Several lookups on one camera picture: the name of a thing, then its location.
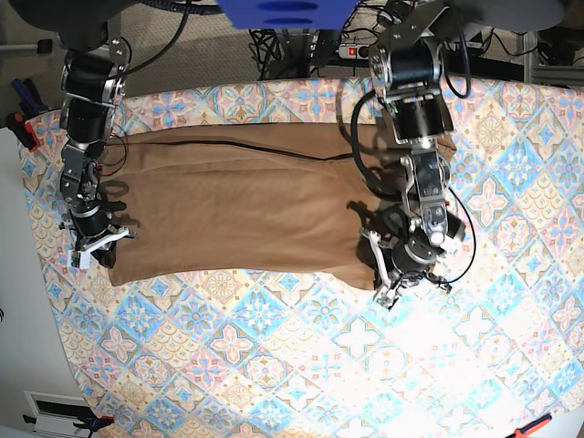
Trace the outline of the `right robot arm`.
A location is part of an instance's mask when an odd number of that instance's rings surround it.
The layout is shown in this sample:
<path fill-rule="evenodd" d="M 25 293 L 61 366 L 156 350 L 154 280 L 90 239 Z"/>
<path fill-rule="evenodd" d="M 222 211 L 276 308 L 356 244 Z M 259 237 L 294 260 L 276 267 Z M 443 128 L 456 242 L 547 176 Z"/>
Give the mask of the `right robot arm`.
<path fill-rule="evenodd" d="M 73 240 L 68 264 L 86 269 L 91 261 L 111 268 L 119 240 L 133 233 L 114 214 L 126 208 L 109 200 L 100 186 L 99 157 L 112 132 L 114 116 L 130 67 L 130 49 L 120 35 L 119 14 L 131 2 L 68 1 L 66 24 L 57 32 L 67 51 L 61 77 L 65 99 L 59 125 L 68 140 L 61 152 L 59 189 L 66 206 L 60 228 Z"/>

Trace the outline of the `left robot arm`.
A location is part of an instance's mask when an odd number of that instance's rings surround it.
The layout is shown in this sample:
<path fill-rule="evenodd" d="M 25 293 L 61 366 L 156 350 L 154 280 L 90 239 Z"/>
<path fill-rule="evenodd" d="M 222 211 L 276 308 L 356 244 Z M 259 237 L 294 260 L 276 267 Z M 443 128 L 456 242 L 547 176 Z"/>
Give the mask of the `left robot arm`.
<path fill-rule="evenodd" d="M 465 41 L 463 20 L 451 1 L 416 6 L 398 25 L 384 30 L 368 49 L 372 89 L 351 115 L 352 157 L 375 193 L 387 196 L 390 187 L 361 156 L 359 116 L 368 101 L 380 103 L 396 143 L 405 149 L 399 159 L 405 170 L 401 199 L 379 211 L 385 231 L 370 225 L 360 229 L 376 262 L 373 300 L 386 309 L 422 281 L 451 292 L 453 281 L 433 270 L 475 231 L 469 218 L 448 210 L 451 169 L 439 150 L 439 142 L 454 129 L 440 85 L 448 77 L 442 46 L 451 37 Z"/>

